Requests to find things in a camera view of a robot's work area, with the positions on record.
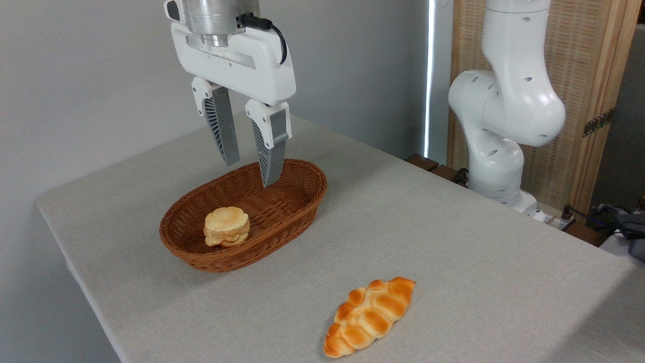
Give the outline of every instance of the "metal hinge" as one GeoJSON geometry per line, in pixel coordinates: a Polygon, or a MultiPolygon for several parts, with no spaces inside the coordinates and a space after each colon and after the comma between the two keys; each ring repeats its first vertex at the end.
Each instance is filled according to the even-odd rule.
{"type": "Polygon", "coordinates": [[[596,130],[603,128],[605,125],[611,123],[613,120],[613,113],[616,110],[616,108],[612,108],[609,111],[603,113],[600,116],[597,116],[593,120],[587,122],[584,124],[584,132],[582,133],[582,137],[589,136],[590,134],[593,134],[596,130]]]}

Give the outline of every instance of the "woven screen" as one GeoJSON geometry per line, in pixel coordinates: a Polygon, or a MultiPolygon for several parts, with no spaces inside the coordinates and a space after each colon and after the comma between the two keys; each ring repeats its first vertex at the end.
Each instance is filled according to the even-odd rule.
{"type": "MultiPolygon", "coordinates": [[[[465,70],[490,70],[481,51],[485,0],[455,0],[453,79],[465,70]]],[[[581,130],[597,66],[609,10],[607,0],[553,0],[544,49],[546,68],[566,108],[566,123],[548,145],[523,145],[522,188],[546,205],[566,203],[575,167],[581,130]]],[[[459,121],[451,113],[448,163],[468,167],[468,149],[459,121]]]]}

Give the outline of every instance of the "basket rim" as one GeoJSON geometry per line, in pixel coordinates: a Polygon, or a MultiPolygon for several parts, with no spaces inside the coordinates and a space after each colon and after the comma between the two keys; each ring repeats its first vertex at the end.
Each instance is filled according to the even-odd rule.
{"type": "Polygon", "coordinates": [[[237,174],[237,173],[240,173],[240,172],[245,172],[246,169],[252,169],[252,168],[259,167],[259,162],[256,161],[256,162],[253,162],[253,163],[243,165],[243,166],[241,166],[241,167],[239,167],[239,168],[237,168],[235,170],[232,170],[230,172],[227,172],[227,173],[225,173],[225,174],[223,174],[221,176],[218,176],[218,177],[216,177],[216,178],[214,178],[214,179],[212,179],[212,180],[210,180],[210,181],[208,181],[208,182],[206,182],[206,183],[204,183],[204,184],[192,189],[191,191],[189,191],[188,193],[184,194],[183,196],[181,196],[166,211],[166,213],[164,214],[164,216],[161,219],[161,222],[159,224],[159,234],[161,235],[161,240],[164,243],[164,245],[166,246],[166,248],[168,248],[173,253],[178,252],[178,253],[181,253],[182,255],[186,256],[186,257],[189,257],[189,256],[208,257],[208,256],[210,256],[210,257],[216,258],[216,259],[230,258],[230,257],[233,257],[233,256],[235,256],[237,254],[241,254],[241,253],[243,253],[243,252],[245,252],[245,251],[247,251],[249,249],[252,249],[257,244],[261,243],[262,241],[266,240],[267,238],[271,238],[272,236],[274,236],[275,234],[279,233],[283,229],[287,228],[291,224],[297,222],[303,216],[311,213],[312,211],[315,211],[318,208],[318,206],[320,205],[320,203],[322,202],[323,197],[324,197],[324,195],[325,195],[325,193],[327,191],[327,177],[326,177],[325,173],[323,173],[323,171],[316,164],[314,164],[314,163],[312,163],[310,161],[306,161],[306,160],[285,159],[284,163],[285,164],[287,164],[287,163],[292,163],[292,164],[295,163],[295,164],[305,165],[307,168],[309,168],[309,169],[311,169],[313,171],[312,177],[317,178],[320,181],[322,181],[320,189],[319,189],[320,191],[300,211],[298,211],[297,213],[292,214],[289,217],[285,218],[281,223],[274,224],[271,227],[263,230],[260,234],[254,236],[253,238],[250,238],[250,240],[247,241],[246,243],[244,243],[244,244],[242,244],[240,246],[233,247],[233,248],[220,249],[220,250],[217,250],[217,251],[212,251],[212,252],[207,252],[207,253],[195,253],[195,252],[189,252],[189,251],[186,251],[184,249],[181,249],[178,246],[176,246],[175,244],[169,242],[170,237],[168,235],[167,227],[170,225],[168,222],[169,222],[172,210],[178,209],[180,207],[185,206],[185,204],[190,200],[190,198],[192,197],[193,194],[198,193],[201,188],[205,187],[206,185],[208,185],[210,183],[213,183],[218,178],[221,178],[223,176],[230,175],[230,174],[237,174]]]}

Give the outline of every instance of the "light strip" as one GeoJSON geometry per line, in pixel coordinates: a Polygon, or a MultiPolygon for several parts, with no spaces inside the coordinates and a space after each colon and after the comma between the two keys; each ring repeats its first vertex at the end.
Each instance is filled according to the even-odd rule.
{"type": "Polygon", "coordinates": [[[437,4],[435,0],[428,1],[428,76],[426,78],[426,127],[423,145],[423,156],[428,157],[430,153],[430,89],[432,88],[432,74],[434,69],[434,48],[435,48],[435,11],[437,4]]]}

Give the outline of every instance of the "wicker basket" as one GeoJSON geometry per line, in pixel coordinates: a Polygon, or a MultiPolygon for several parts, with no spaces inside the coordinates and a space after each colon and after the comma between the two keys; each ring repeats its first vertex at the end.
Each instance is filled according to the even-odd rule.
{"type": "Polygon", "coordinates": [[[287,159],[280,179],[263,188],[258,163],[245,165],[181,197],[161,220],[161,240],[196,269],[233,271],[268,256],[313,222],[327,178],[316,165],[287,159]],[[216,208],[235,206],[249,216],[247,241],[231,248],[204,243],[204,219],[216,208]]]}

